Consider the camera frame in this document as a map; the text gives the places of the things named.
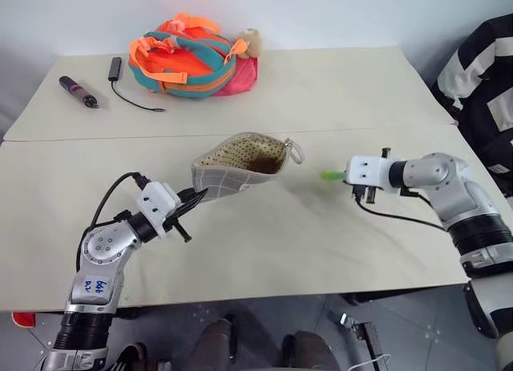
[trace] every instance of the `label on robot arm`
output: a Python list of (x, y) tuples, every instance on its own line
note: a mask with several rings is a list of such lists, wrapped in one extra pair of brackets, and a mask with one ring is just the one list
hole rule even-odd
[(86, 276), (82, 284), (84, 293), (108, 295), (111, 279), (105, 276)]

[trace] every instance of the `floor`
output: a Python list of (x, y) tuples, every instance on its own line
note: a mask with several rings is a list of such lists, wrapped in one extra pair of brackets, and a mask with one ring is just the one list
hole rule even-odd
[[(240, 323), (240, 352), (234, 369), (275, 365), (283, 337), (300, 329), (324, 337), (342, 370), (368, 360), (365, 343), (338, 324), (342, 312), (359, 321), (374, 322), (383, 350), (392, 354), (390, 371), (495, 369), (494, 342), (475, 330), (461, 286), (434, 288), (357, 307), (338, 295), (314, 295), (151, 308), (135, 320), (115, 320), (108, 363), (125, 344), (142, 341), (150, 356), (172, 358), (174, 369), (180, 369), (202, 329), (227, 312), (235, 312)], [(39, 370), (59, 321), (59, 315), (39, 313), (37, 326), (26, 330), (16, 327), (10, 314), (0, 313), (0, 368)], [(371, 369), (370, 365), (361, 368)]]

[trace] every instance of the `white table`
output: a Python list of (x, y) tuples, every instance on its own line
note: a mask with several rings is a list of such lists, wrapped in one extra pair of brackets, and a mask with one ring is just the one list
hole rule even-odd
[[(351, 155), (406, 159), (451, 153), (471, 166), (505, 222), (513, 212), (453, 126), (287, 132), (307, 160), (291, 163), (276, 183), (201, 204), (176, 233), (145, 244), (129, 261), (121, 306), (251, 296), (374, 291), (466, 281), (444, 232), (365, 214), (350, 187), (319, 179)], [(75, 271), (81, 231), (111, 182), (141, 171), (176, 190), (190, 186), (190, 163), (224, 136), (90, 139), (4, 143), (0, 147), (1, 310), (63, 307)], [(134, 210), (138, 190), (123, 185), (102, 218)], [(436, 222), (421, 201), (383, 192), (375, 209)]]
[[(208, 99), (147, 93), (124, 56), (119, 90), (137, 103), (167, 108), (164, 113), (140, 110), (112, 93), (107, 81), (111, 57), (58, 58), (5, 140), (418, 130), (452, 123), (397, 47), (264, 52), (251, 92)], [(86, 108), (67, 94), (59, 86), (62, 75), (82, 84), (101, 108)]]

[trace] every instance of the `wall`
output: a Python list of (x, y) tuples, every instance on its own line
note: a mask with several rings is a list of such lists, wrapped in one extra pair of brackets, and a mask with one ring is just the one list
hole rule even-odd
[(127, 51), (179, 11), (227, 33), (256, 27), (273, 49), (398, 44), (430, 83), (458, 42), (513, 0), (0, 0), (0, 135), (56, 54)]

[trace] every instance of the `polka dot lining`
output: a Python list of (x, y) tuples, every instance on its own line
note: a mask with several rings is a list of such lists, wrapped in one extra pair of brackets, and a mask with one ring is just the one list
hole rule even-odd
[(260, 173), (277, 173), (285, 160), (285, 145), (263, 135), (240, 135), (228, 140), (198, 165), (234, 167)]

